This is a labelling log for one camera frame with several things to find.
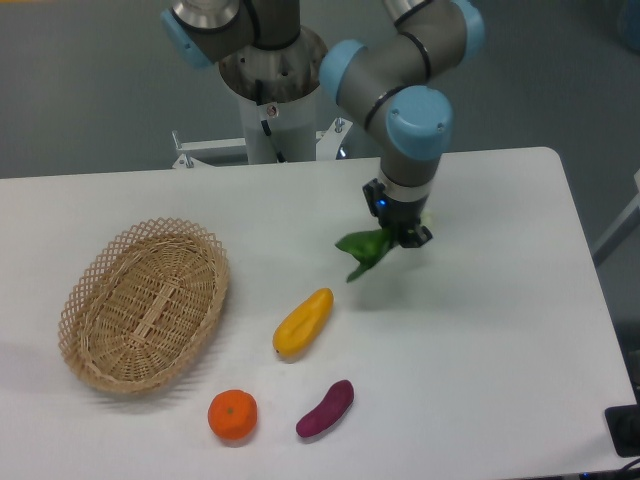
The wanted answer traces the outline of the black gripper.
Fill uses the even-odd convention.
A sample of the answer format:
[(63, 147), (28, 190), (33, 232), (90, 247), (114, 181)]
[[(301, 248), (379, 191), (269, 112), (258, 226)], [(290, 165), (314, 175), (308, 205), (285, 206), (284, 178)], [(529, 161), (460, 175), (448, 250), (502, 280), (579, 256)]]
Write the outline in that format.
[[(380, 225), (383, 222), (418, 220), (430, 195), (431, 183), (406, 187), (391, 181), (382, 171), (362, 187), (366, 204)], [(431, 231), (422, 224), (403, 227), (397, 243), (405, 249), (421, 248), (432, 239)]]

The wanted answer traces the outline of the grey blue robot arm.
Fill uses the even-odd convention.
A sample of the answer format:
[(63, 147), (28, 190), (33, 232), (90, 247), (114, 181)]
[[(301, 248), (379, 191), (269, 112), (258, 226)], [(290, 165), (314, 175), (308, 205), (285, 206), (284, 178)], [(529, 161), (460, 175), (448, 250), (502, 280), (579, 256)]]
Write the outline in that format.
[(392, 38), (376, 48), (327, 48), (303, 26), (296, 1), (176, 1), (161, 14), (181, 57), (216, 66), (240, 109), (253, 164), (317, 158), (312, 99), (325, 92), (381, 147), (363, 189), (393, 244), (418, 248), (431, 234), (421, 214), (451, 139), (448, 99), (432, 78), (474, 57), (485, 27), (467, 1), (389, 1)]

